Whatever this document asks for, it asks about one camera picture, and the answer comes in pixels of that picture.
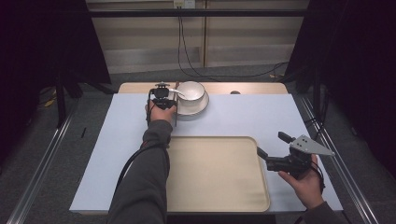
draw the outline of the floor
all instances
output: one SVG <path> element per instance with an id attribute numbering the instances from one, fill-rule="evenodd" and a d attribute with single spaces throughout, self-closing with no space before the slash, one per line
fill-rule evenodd
<path id="1" fill-rule="evenodd" d="M 212 77 L 221 81 L 270 82 L 276 81 L 274 76 L 281 76 L 284 71 L 284 68 L 282 71 L 282 67 L 279 67 L 275 72 L 266 73 L 274 67 L 273 64 L 231 66 L 197 71 L 204 76 L 227 75 Z M 180 70 L 118 74 L 112 76 L 113 84 L 106 86 L 116 90 L 126 81 L 213 81 L 199 77 L 190 69 L 186 72 L 190 76 Z M 312 90 L 304 94 L 297 93 L 293 82 L 286 83 L 286 87 L 293 95 L 303 119 L 310 120 L 309 100 L 312 98 Z M 84 95 L 79 99 L 71 99 L 66 94 L 68 113 L 74 111 L 74 115 L 63 132 L 55 128 L 58 116 L 56 101 L 50 106 L 37 106 L 37 111 L 26 127 L 21 141 L 2 167 L 0 223 L 6 223 L 13 215 L 15 217 L 10 223 L 106 223 L 106 217 L 82 216 L 68 210 L 112 99 L 111 95 L 85 84 L 81 84 L 81 88 Z M 51 95 L 52 90 L 41 95 L 42 102 L 45 103 Z M 326 158 L 322 160 L 345 208 L 345 214 L 339 214 L 340 217 L 347 217 L 351 223 L 393 223 L 396 219 L 396 181 L 372 156 L 364 139 L 354 132 L 353 125 L 331 97 L 324 127 L 324 131 L 332 140 L 332 147 L 339 154 L 338 161 Z M 307 122 L 307 129 L 311 137 L 315 137 L 315 124 Z M 52 140 L 57 134 L 61 135 L 63 140 L 54 143 Z M 49 154 L 49 146 L 56 148 L 52 154 Z M 40 162 L 46 156 L 49 162 L 45 166 L 48 170 L 37 173 L 37 167 L 43 166 Z M 32 179 L 39 175 L 42 177 L 41 180 Z M 32 180 L 38 183 L 35 188 L 29 184 Z M 26 199 L 23 197 L 24 193 L 30 197 Z M 279 214 L 276 215 L 276 223 L 294 223 L 298 216 L 297 213 Z"/>

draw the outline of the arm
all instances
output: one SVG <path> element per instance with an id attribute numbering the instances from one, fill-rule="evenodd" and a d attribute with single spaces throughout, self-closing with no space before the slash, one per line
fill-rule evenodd
<path id="1" fill-rule="evenodd" d="M 147 145 L 169 143 L 170 121 L 175 110 L 152 107 L 151 123 L 143 135 Z M 169 168 L 165 147 L 153 147 L 138 155 L 113 197 L 108 223 L 166 223 Z"/>
<path id="2" fill-rule="evenodd" d="M 318 164 L 318 158 L 315 155 L 312 155 L 312 161 Z M 299 179 L 295 179 L 283 171 L 280 171 L 279 175 L 294 188 L 297 197 L 306 207 L 307 212 L 303 214 L 303 218 L 307 224 L 345 223 L 323 200 L 320 192 L 319 177 L 313 170 L 302 174 Z"/>

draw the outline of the white table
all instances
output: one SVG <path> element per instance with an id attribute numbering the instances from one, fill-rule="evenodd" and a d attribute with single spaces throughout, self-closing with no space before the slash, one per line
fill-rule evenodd
<path id="1" fill-rule="evenodd" d="M 147 129 L 144 106 L 147 93 L 115 94 L 107 112 L 72 212 L 106 214 L 124 163 L 139 148 Z M 179 117 L 173 136 L 250 136 L 269 156 L 284 157 L 289 145 L 277 138 L 278 132 L 298 137 L 309 135 L 289 94 L 210 94 L 208 107 L 199 115 Z M 271 199 L 268 214 L 304 211 L 293 189 L 276 172 L 265 172 Z M 323 172 L 324 199 L 333 210 L 343 210 L 332 183 Z"/>

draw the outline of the wall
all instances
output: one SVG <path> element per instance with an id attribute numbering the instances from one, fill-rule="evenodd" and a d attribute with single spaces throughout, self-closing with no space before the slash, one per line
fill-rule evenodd
<path id="1" fill-rule="evenodd" d="M 87 0 L 89 9 L 173 8 L 173 1 Z M 307 0 L 202 1 L 196 8 L 295 9 Z M 125 73 L 178 68 L 178 18 L 94 18 L 109 72 Z M 288 61 L 303 18 L 182 18 L 194 67 L 280 63 Z M 184 49 L 183 67 L 189 66 Z"/>

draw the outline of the black cable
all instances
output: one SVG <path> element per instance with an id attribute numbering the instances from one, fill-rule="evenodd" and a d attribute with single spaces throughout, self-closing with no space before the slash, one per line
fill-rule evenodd
<path id="1" fill-rule="evenodd" d="M 152 111 L 152 108 L 154 108 L 154 106 L 155 106 L 155 104 L 153 104 L 153 106 L 151 107 L 151 108 L 149 108 L 149 102 L 151 101 L 151 94 L 153 93 L 153 90 L 150 90 L 149 92 L 148 92 L 148 104 L 147 104 L 147 112 L 146 112 L 146 121 L 148 122 L 148 126 L 149 126 L 149 123 L 151 122 L 151 111 Z"/>
<path id="2" fill-rule="evenodd" d="M 352 224 L 352 222 L 350 221 L 349 217 L 347 216 L 347 213 L 344 210 L 341 211 L 341 214 L 343 214 L 343 216 L 346 219 L 347 223 Z"/>
<path id="3" fill-rule="evenodd" d="M 166 147 L 166 145 L 157 143 L 157 144 L 152 144 L 152 145 L 145 147 L 145 143 L 143 143 L 142 146 L 129 158 L 129 160 L 125 163 L 125 165 L 122 168 L 122 171 L 119 176 L 119 180 L 117 181 L 117 185 L 114 190 L 114 194 L 116 194 L 116 191 L 119 188 L 120 183 L 122 182 L 122 179 L 125 177 L 125 174 L 128 171 L 128 169 L 129 169 L 130 165 L 132 164 L 132 162 L 134 161 L 134 159 L 136 159 L 136 157 L 138 155 L 140 155 L 142 152 L 144 152 L 148 149 L 151 149 L 151 148 L 155 148 L 155 147 Z"/>
<path id="4" fill-rule="evenodd" d="M 275 82 L 275 79 L 276 79 L 276 70 L 275 70 L 275 66 L 273 67 L 273 70 L 274 70 L 274 74 L 273 74 L 274 79 L 273 79 L 273 82 Z"/>
<path id="5" fill-rule="evenodd" d="M 322 194 L 324 188 L 326 188 L 326 186 L 324 185 L 323 173 L 322 173 L 322 171 L 321 171 L 321 169 L 320 169 L 320 167 L 318 166 L 317 163 L 315 163 L 314 161 L 311 161 L 311 163 L 314 163 L 314 164 L 316 165 L 316 167 L 311 166 L 311 169 L 312 169 L 312 170 L 318 175 L 318 177 L 319 177 L 320 194 Z M 303 217 L 302 217 L 302 216 L 299 216 L 299 217 L 297 218 L 297 220 L 294 222 L 294 224 L 300 224 L 302 221 L 303 221 Z"/>
<path id="6" fill-rule="evenodd" d="M 320 186 L 320 194 L 323 193 L 324 188 L 326 188 L 326 186 L 324 185 L 324 177 L 323 177 L 323 172 L 321 171 L 320 167 L 318 166 L 317 163 L 315 163 L 314 161 L 311 161 L 312 163 L 314 163 L 317 167 L 313 167 L 311 166 L 311 169 L 317 173 L 318 177 L 319 177 L 319 186 Z"/>
<path id="7" fill-rule="evenodd" d="M 315 120 L 317 120 L 317 119 L 313 118 L 313 119 L 304 120 L 304 123 L 314 122 Z"/>
<path id="8" fill-rule="evenodd" d="M 200 73 L 198 73 L 198 72 L 192 67 L 192 64 L 191 64 L 191 61 L 190 61 L 190 57 L 189 57 L 189 53 L 187 52 L 186 39 L 184 38 L 184 25 L 183 25 L 183 19 L 182 19 L 181 17 L 178 17 L 178 27 L 179 27 L 179 28 L 178 28 L 178 53 L 177 53 L 177 59 L 178 59 L 178 66 L 180 67 L 181 71 L 182 71 L 184 74 L 186 74 L 186 75 L 188 75 L 188 76 L 190 76 L 190 77 L 195 77 L 195 76 L 192 76 L 192 75 L 190 75 L 190 74 L 187 74 L 187 73 L 181 68 L 181 64 L 180 64 L 180 36 L 182 36 L 182 38 L 183 38 L 184 51 L 185 51 L 185 53 L 186 53 L 187 61 L 189 62 L 189 65 L 190 65 L 190 68 L 192 69 L 192 71 L 194 71 L 199 77 L 206 77 L 206 78 L 209 78 L 209 79 L 211 79 L 211 80 L 213 80 L 213 81 L 219 82 L 219 80 L 216 80 L 216 79 L 214 79 L 214 78 L 212 78 L 212 77 L 207 77 L 207 76 L 201 75 Z"/>
<path id="9" fill-rule="evenodd" d="M 317 131 L 317 133 L 316 133 L 316 135 L 314 137 L 314 140 L 317 140 L 319 134 L 324 129 L 324 123 L 325 123 L 325 120 L 326 120 L 327 109 L 329 107 L 329 99 L 330 99 L 330 94 L 329 94 L 328 90 L 326 89 L 325 95 L 324 95 L 324 99 L 323 99 L 323 106 L 322 106 L 322 108 L 320 110 L 320 114 L 319 114 L 319 116 L 320 116 L 320 121 L 319 121 L 320 125 L 319 125 L 318 131 Z"/>
<path id="10" fill-rule="evenodd" d="M 188 54 L 188 52 L 187 52 L 186 40 L 185 40 L 185 37 L 184 37 L 183 19 L 182 19 L 181 17 L 178 17 L 178 48 L 177 48 L 177 62 L 178 62 L 178 67 L 180 68 L 180 70 L 181 70 L 185 75 L 187 75 L 187 76 L 189 76 L 189 77 L 197 77 L 197 76 L 193 76 L 193 75 L 191 75 L 191 74 L 188 74 L 188 73 L 187 73 L 186 71 L 184 71 L 183 68 L 181 67 L 181 64 L 180 64 L 180 45 L 181 45 L 181 38 L 183 39 L 184 51 L 185 51 L 185 53 L 186 53 L 187 61 L 188 61 L 188 63 L 189 63 L 190 68 L 192 69 L 192 71 L 194 71 L 194 73 L 197 74 L 198 77 L 209 78 L 209 79 L 214 80 L 214 81 L 217 81 L 217 82 L 219 82 L 219 80 L 214 79 L 213 77 L 259 77 L 259 76 L 264 76 L 264 75 L 267 75 L 267 74 L 269 74 L 269 73 L 271 73 L 271 72 L 274 72 L 274 71 L 275 71 L 277 68 L 279 68 L 280 66 L 289 63 L 289 62 L 276 63 L 276 64 L 274 65 L 273 69 L 271 69 L 271 70 L 269 70 L 269 71 L 266 71 L 266 72 L 264 72 L 264 73 L 259 73 L 259 74 L 250 75 L 250 76 L 226 76 L 226 75 L 225 75 L 225 76 L 204 76 L 204 75 L 200 74 L 199 72 L 197 72 L 197 71 L 194 69 L 194 67 L 192 66 L 192 64 L 191 64 L 190 57 L 189 57 L 189 54 Z"/>

